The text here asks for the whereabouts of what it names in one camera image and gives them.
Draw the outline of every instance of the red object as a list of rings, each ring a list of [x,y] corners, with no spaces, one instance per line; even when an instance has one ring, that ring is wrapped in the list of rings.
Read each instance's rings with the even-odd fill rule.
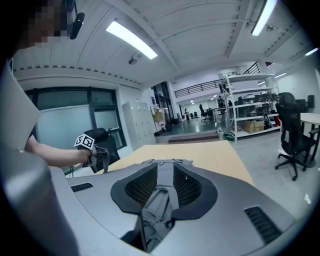
[[[275,126],[281,126],[281,119],[279,116],[274,117]]]

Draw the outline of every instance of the person's arm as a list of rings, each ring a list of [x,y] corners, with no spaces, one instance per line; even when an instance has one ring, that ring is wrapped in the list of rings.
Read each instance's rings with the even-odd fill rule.
[[[91,152],[88,149],[60,149],[40,144],[32,135],[25,145],[25,151],[42,157],[49,166],[66,167],[79,163],[87,163]]]

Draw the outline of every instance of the wooden table top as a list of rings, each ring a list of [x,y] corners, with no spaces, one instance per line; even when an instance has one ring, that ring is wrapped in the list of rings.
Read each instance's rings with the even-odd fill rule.
[[[300,114],[301,122],[320,125],[320,114],[318,113],[301,113]]]
[[[254,186],[245,165],[227,140],[169,145],[144,145],[108,167],[108,172],[149,159],[192,160],[195,167],[243,180]]]

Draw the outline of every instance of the shelf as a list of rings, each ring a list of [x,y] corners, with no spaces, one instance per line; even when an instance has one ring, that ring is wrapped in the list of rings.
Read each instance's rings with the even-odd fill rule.
[[[281,126],[276,126],[276,127],[272,127],[267,130],[261,130],[261,131],[257,131],[257,132],[253,132],[253,133],[248,133],[244,130],[241,130],[241,131],[236,132],[236,136],[239,138],[239,137],[245,137],[245,136],[250,136],[250,135],[263,134],[263,133],[279,130],[280,128],[281,128]]]
[[[279,114],[268,114],[268,117],[276,117],[279,116]],[[263,115],[257,115],[257,116],[250,116],[250,117],[238,117],[237,121],[243,121],[243,120],[252,120],[252,119],[261,119],[264,118]]]
[[[235,105],[234,107],[241,108],[241,107],[246,107],[246,106],[262,105],[262,104],[270,104],[270,103],[273,103],[273,101],[248,103],[248,104],[242,104],[242,105]]]
[[[232,90],[232,94],[248,94],[248,93],[258,93],[267,90],[273,90],[273,87],[257,87],[257,88],[247,88],[247,89],[240,89],[240,90]]]
[[[257,74],[239,74],[239,75],[231,75],[227,78],[229,79],[230,83],[237,83],[237,82],[245,82],[245,81],[259,81],[264,80],[268,77],[273,77],[274,74],[263,74],[263,73],[257,73]]]

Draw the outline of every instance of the chair armrest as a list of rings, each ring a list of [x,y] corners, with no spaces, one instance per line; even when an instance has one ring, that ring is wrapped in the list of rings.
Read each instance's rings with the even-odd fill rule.
[[[309,134],[315,135],[315,134],[317,134],[317,133],[319,133],[319,132],[320,132],[320,129],[319,129],[319,128],[315,128],[315,129],[309,131]]]

